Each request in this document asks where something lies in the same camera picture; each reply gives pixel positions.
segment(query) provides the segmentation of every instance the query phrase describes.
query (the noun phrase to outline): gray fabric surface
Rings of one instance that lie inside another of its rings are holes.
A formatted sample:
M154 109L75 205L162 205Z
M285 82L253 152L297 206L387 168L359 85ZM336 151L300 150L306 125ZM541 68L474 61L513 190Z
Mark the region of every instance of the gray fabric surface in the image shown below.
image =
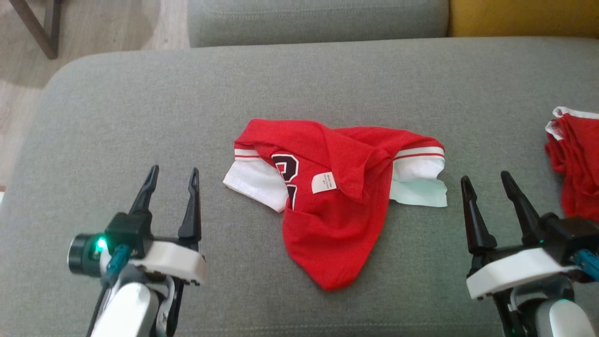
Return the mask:
M152 164L153 231L175 235L200 172L210 284L187 288L178 336L500 336L471 300L459 179L468 174L500 245L519 227L500 171L539 212L559 205L543 149L555 106L599 107L599 41L445 38L113 53L48 84L0 213L0 334L81 336L97 279L70 274L79 232L128 210ZM287 256L282 216L227 189L251 118L380 125L434 136L449 207L392 202L357 281L326 293ZM598 287L578 288L597 326Z
M447 0L190 0L192 47L444 37Z

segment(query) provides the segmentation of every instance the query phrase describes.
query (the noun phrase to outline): brown furniture leg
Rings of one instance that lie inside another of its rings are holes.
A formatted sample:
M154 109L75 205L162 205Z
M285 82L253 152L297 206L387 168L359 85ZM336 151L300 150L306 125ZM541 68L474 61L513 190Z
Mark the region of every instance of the brown furniture leg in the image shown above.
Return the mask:
M49 0L46 6L44 26L35 17L26 0L10 0L17 14L29 29L35 41L49 59L58 57L58 32L60 28L60 0Z

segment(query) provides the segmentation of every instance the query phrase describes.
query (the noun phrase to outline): mustard yellow fabric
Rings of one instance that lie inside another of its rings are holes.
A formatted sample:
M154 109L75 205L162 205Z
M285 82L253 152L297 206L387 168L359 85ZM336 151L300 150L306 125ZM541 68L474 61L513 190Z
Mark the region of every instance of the mustard yellow fabric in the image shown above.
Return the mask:
M450 0L449 36L599 38L599 0Z

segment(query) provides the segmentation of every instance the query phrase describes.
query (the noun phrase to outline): clothing label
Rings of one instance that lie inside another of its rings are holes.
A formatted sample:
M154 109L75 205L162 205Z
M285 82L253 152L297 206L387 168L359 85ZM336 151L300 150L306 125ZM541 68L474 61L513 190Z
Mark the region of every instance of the clothing label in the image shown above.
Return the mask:
M337 184L335 183L335 178L333 178L333 172L317 174L312 178L313 194L336 188Z

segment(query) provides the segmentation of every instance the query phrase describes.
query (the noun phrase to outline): green light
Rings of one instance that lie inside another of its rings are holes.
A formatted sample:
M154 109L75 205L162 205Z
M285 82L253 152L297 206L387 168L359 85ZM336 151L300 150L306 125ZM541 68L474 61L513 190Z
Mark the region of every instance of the green light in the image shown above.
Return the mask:
M96 242L96 250L97 251L102 251L104 249L108 248L108 245L106 244L106 240L104 240L103 237L100 237L98 239L98 242Z

